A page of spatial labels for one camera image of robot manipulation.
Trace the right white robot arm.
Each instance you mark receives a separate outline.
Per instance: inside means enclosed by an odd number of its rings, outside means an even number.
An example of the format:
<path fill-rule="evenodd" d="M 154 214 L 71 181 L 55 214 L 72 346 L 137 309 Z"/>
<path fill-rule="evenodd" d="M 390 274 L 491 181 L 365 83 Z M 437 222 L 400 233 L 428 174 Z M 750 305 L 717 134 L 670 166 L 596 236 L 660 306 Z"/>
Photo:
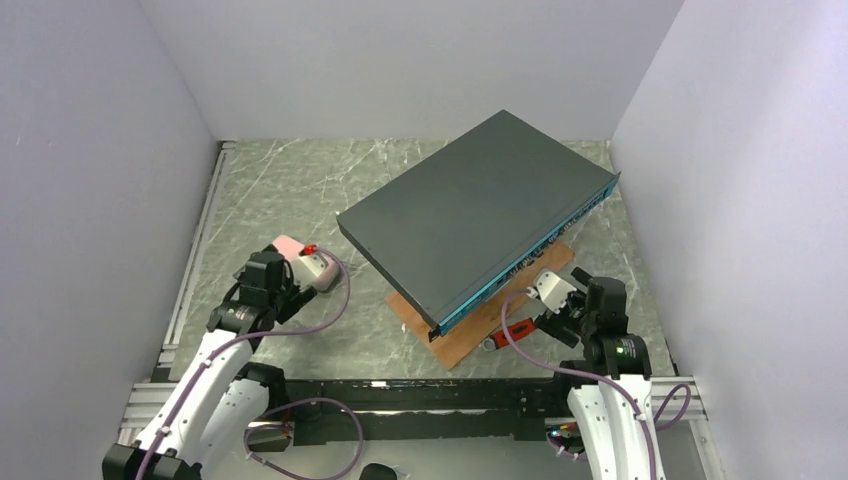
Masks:
<path fill-rule="evenodd" d="M 533 294 L 553 334 L 583 350 L 556 376 L 577 422 L 583 454 L 596 479 L 662 479 L 652 413 L 652 367 L 645 341 L 629 330 L 622 281 L 574 269 L 574 280 L 544 269 Z"/>

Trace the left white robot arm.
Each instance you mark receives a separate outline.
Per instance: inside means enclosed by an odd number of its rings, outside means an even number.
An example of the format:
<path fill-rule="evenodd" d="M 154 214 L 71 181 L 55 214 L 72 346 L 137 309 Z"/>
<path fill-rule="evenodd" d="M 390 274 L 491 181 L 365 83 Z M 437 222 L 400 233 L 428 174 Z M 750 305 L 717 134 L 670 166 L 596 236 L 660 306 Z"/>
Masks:
<path fill-rule="evenodd" d="M 289 238 L 252 253 L 210 313 L 189 369 L 127 445 L 101 464 L 106 479 L 199 479 L 227 435 L 286 398 L 282 369 L 252 361 L 266 333 L 285 323 L 338 274 L 315 246 Z"/>

